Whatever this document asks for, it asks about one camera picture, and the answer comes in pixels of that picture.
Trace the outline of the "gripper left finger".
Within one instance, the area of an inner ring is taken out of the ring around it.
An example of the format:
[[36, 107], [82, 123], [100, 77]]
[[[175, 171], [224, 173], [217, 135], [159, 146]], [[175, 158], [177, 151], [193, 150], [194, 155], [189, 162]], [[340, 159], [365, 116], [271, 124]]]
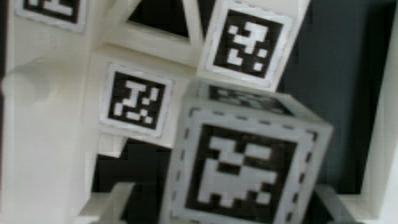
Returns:
[[114, 185], [109, 193], [91, 195], [73, 224], [129, 224], [121, 216], [134, 188], [134, 182], [121, 182]]

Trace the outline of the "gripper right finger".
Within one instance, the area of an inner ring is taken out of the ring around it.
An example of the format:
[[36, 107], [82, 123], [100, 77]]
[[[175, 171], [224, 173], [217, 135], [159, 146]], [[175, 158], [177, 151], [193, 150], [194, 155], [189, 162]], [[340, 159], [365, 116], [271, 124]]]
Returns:
[[315, 187], [312, 224], [365, 224], [354, 218], [329, 185]]

